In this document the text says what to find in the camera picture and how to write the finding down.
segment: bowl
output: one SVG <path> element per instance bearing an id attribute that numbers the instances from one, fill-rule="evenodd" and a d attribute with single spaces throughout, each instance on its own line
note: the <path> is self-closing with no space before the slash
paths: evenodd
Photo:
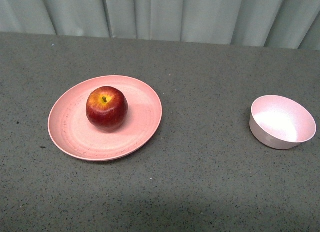
<path id="1" fill-rule="evenodd" d="M 250 129 L 264 145 L 288 150 L 312 139 L 317 126 L 297 102 L 278 95 L 257 98 L 251 107 Z"/>

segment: curtain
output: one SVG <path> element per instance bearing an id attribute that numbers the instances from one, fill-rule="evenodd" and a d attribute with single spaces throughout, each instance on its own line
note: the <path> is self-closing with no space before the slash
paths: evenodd
<path id="1" fill-rule="evenodd" d="M 320 50 L 320 0 L 0 0 L 0 31 Z"/>

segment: pink plate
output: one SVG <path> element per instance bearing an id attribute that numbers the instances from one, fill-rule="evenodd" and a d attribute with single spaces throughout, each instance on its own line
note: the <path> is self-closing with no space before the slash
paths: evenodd
<path id="1" fill-rule="evenodd" d="M 86 116 L 90 93 L 102 86 L 120 90 L 128 101 L 126 120 L 112 133 L 98 130 Z M 55 145 L 72 157 L 110 161 L 145 145 L 157 131 L 161 118 L 161 101 L 149 85 L 135 78 L 110 75 L 89 79 L 64 93 L 50 112 L 48 131 Z"/>
<path id="2" fill-rule="evenodd" d="M 316 134 L 312 115 L 297 102 L 278 95 L 257 98 L 251 107 L 250 129 L 266 146 L 287 150 Z"/>

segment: red apple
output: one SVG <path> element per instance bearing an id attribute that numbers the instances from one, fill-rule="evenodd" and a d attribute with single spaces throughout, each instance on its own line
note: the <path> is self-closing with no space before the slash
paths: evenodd
<path id="1" fill-rule="evenodd" d="M 128 102 L 124 94 L 111 86 L 93 91 L 86 102 L 86 116 L 98 129 L 112 132 L 126 120 Z"/>

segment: gray table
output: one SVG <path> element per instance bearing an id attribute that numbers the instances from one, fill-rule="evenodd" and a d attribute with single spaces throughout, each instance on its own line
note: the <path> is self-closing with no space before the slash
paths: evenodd
<path id="1" fill-rule="evenodd" d="M 51 141 L 49 113 L 105 75 L 149 84 L 161 124 L 124 158 L 73 158 Z M 318 51 L 0 33 L 0 94 L 1 231 L 320 229 L 319 132 L 281 151 L 249 128 L 263 95 L 319 123 Z"/>

